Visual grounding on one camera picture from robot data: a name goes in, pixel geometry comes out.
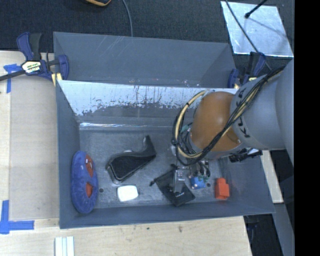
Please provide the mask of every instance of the metal rod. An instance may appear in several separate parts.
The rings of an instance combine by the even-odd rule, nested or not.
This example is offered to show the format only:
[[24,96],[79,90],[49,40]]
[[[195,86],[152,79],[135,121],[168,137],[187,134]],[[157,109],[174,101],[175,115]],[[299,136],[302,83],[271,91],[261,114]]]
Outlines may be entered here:
[[261,3],[259,3],[256,7],[254,7],[251,11],[247,12],[247,13],[244,15],[244,17],[245,17],[246,19],[248,19],[249,16],[250,16],[256,9],[258,9],[260,6],[262,6],[266,1],[268,1],[268,0],[263,0],[263,1],[262,1]]

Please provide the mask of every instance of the black curved object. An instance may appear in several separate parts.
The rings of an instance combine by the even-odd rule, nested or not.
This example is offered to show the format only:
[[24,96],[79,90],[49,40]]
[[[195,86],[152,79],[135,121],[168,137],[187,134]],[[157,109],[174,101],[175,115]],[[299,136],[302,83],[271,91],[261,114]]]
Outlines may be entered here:
[[155,147],[151,142],[150,136],[147,135],[143,139],[142,151],[115,154],[108,161],[105,168],[109,171],[113,182],[123,182],[137,170],[150,163],[156,155]]

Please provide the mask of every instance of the blue tape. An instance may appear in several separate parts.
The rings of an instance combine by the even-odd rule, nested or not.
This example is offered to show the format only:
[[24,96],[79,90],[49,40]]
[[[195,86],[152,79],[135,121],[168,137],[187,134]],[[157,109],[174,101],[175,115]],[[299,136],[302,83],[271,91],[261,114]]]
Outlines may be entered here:
[[[17,64],[5,65],[3,66],[3,68],[5,69],[5,71],[8,72],[8,74],[22,70],[21,66]],[[6,84],[6,93],[8,94],[10,92],[11,92],[11,78],[8,79]]]
[[11,230],[34,230],[34,220],[9,221],[9,200],[2,201],[0,234],[7,235]]

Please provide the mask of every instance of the bin floor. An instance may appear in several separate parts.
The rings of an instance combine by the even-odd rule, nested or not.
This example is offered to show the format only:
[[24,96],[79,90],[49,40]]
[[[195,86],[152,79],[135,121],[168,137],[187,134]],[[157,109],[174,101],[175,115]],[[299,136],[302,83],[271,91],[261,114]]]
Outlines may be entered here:
[[[138,170],[121,184],[113,183],[109,172],[106,170],[108,160],[112,155],[126,150],[141,151],[143,139],[149,135],[157,152],[156,158],[145,167]],[[171,169],[171,164],[177,164],[176,157],[171,151],[172,131],[110,131],[107,128],[98,130],[80,130],[81,150],[87,152],[95,163],[98,176],[99,193],[95,208],[127,207],[137,205],[168,205],[170,202],[161,193],[158,186],[150,186],[150,182]],[[202,189],[191,189],[195,199],[190,204],[199,202],[216,201],[214,194],[214,181],[222,176],[219,160],[209,162],[210,178],[209,186]],[[188,176],[190,170],[184,170],[185,183],[191,188]],[[117,187],[123,185],[135,185],[138,189],[138,198],[126,202],[120,202],[117,197]]]

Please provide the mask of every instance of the black floor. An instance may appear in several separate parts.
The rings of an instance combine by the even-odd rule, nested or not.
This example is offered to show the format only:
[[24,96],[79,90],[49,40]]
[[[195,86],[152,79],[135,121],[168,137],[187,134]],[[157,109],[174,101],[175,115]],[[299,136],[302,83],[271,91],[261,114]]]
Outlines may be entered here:
[[[258,4],[260,0],[234,2]],[[135,37],[229,43],[223,10],[218,0],[126,0]],[[268,0],[277,6],[291,49],[295,50],[295,0]],[[0,50],[16,50],[16,38],[23,32],[41,32],[41,52],[53,52],[53,32],[74,32],[130,36],[129,18],[122,0],[97,7],[82,0],[1,1]],[[248,65],[249,56],[234,55],[237,68]],[[288,58],[268,57],[272,68],[286,65]],[[272,153],[280,180],[290,177],[286,152]],[[287,204],[294,228],[294,200]],[[260,215],[249,222],[249,238],[254,256],[281,256],[281,247],[271,215]]]

